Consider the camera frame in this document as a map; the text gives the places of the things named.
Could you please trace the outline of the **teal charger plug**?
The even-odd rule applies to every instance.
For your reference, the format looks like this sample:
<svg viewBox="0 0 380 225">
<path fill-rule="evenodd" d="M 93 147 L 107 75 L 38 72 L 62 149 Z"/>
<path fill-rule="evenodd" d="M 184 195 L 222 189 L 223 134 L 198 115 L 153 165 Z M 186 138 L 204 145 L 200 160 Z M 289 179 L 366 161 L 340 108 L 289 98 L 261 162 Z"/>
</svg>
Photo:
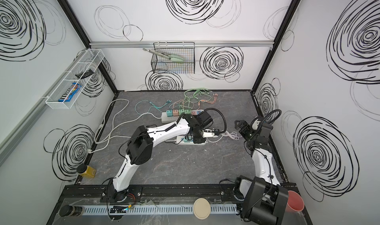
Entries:
<svg viewBox="0 0 380 225">
<path fill-rule="evenodd" d="M 173 111 L 172 110 L 167 110 L 166 111 L 167 117 L 173 117 Z"/>
</svg>

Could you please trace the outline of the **white multicolour power strip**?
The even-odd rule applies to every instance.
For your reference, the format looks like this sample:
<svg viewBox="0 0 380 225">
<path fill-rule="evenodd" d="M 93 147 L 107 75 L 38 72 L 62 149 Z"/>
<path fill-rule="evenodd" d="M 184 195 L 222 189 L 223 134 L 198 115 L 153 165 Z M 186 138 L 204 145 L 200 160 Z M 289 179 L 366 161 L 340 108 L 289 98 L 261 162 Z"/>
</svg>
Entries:
<svg viewBox="0 0 380 225">
<path fill-rule="evenodd" d="M 161 114 L 161 122 L 163 124 L 177 121 L 181 114 L 199 115 L 204 110 L 167 110 Z"/>
</svg>

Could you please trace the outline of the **white blue power strip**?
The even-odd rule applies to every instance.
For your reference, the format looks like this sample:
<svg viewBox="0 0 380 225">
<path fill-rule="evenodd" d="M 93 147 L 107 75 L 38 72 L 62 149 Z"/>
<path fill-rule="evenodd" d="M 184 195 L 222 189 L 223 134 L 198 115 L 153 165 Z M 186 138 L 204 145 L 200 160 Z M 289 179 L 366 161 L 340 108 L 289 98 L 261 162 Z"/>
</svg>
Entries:
<svg viewBox="0 0 380 225">
<path fill-rule="evenodd" d="M 203 146 L 206 144 L 205 142 L 202 143 L 194 143 L 194 140 L 191 137 L 186 137 L 186 136 L 177 136 L 175 139 L 172 140 L 166 140 L 165 143 L 170 143 L 170 144 L 175 144 L 175 145 L 199 145 Z"/>
</svg>

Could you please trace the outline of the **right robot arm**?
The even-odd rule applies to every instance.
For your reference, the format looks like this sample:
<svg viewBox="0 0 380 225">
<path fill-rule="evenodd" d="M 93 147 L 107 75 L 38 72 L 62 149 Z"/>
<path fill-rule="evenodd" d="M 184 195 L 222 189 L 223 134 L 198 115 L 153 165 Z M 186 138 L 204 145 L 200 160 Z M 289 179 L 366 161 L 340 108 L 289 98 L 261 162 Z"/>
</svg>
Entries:
<svg viewBox="0 0 380 225">
<path fill-rule="evenodd" d="M 235 197 L 243 201 L 240 218 L 258 225 L 280 225 L 289 193 L 277 179 L 272 163 L 269 136 L 273 126 L 258 117 L 252 124 L 236 120 L 235 129 L 243 137 L 255 168 L 253 179 L 241 176 L 236 180 Z"/>
</svg>

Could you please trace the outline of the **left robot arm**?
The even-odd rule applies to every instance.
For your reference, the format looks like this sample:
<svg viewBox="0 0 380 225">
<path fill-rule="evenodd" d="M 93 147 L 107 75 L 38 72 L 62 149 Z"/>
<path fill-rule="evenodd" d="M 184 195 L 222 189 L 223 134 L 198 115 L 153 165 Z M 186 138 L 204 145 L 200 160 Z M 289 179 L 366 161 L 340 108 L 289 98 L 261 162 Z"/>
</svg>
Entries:
<svg viewBox="0 0 380 225">
<path fill-rule="evenodd" d="M 124 161 L 119 171 L 108 182 L 106 198 L 119 202 L 127 197 L 127 189 L 133 175 L 140 165 L 151 159 L 154 147 L 171 138 L 188 134 L 192 136 L 194 144 L 202 144 L 206 142 L 206 138 L 215 135 L 207 129 L 212 122 L 210 114 L 202 111 L 198 115 L 182 114 L 176 121 L 159 127 L 138 127 L 132 138 L 127 141 Z"/>
</svg>

